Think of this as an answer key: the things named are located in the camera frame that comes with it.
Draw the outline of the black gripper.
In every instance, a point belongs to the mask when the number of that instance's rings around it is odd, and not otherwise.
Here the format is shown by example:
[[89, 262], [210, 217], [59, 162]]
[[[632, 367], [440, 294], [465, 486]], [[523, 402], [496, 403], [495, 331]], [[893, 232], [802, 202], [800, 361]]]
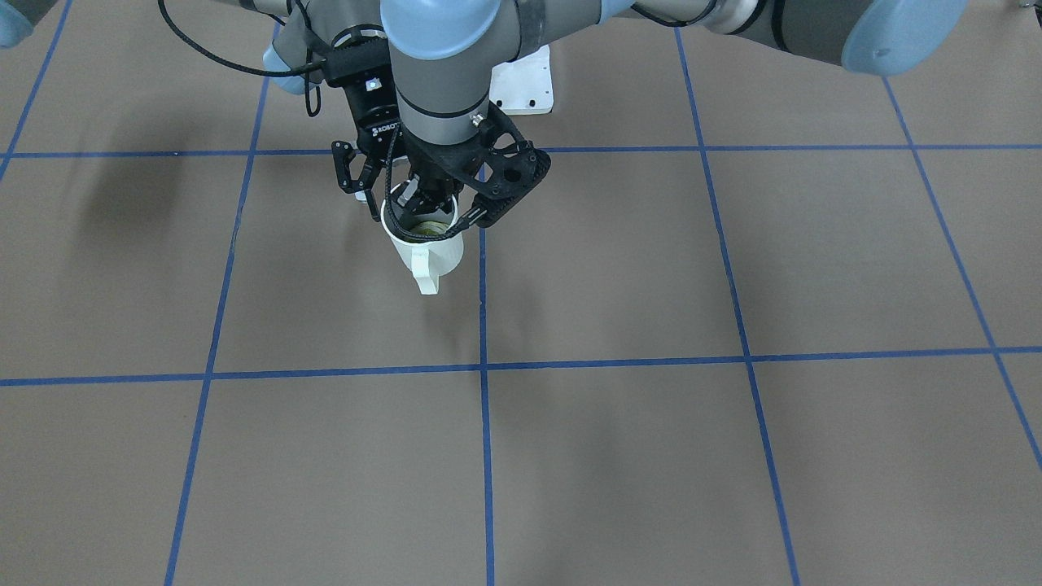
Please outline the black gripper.
[[[387, 160], [368, 162], [368, 210], [370, 214], [379, 214], [383, 201], [390, 195], [395, 185], [395, 171], [406, 164], [406, 160]], [[464, 181], [458, 181], [429, 158], [420, 155], [410, 155], [410, 179], [414, 179], [416, 190], [407, 199], [410, 214], [433, 214], [443, 212], [453, 214], [454, 201], [464, 189]]]
[[[390, 148], [401, 125], [401, 115], [386, 38], [364, 38], [326, 50], [324, 81], [325, 86], [344, 92], [355, 126], [356, 146], [347, 141], [331, 142], [336, 184], [345, 194], [364, 196], [367, 190], [364, 155], [387, 163], [405, 154], [401, 142]], [[358, 157], [362, 166], [354, 172], [352, 165]]]

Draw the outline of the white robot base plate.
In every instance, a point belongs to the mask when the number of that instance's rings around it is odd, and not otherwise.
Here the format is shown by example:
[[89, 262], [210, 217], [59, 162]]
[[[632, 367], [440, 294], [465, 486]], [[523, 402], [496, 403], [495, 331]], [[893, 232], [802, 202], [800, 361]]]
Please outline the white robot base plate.
[[500, 63], [492, 70], [490, 101], [508, 116], [540, 116], [554, 108], [551, 49], [542, 46], [531, 55]]

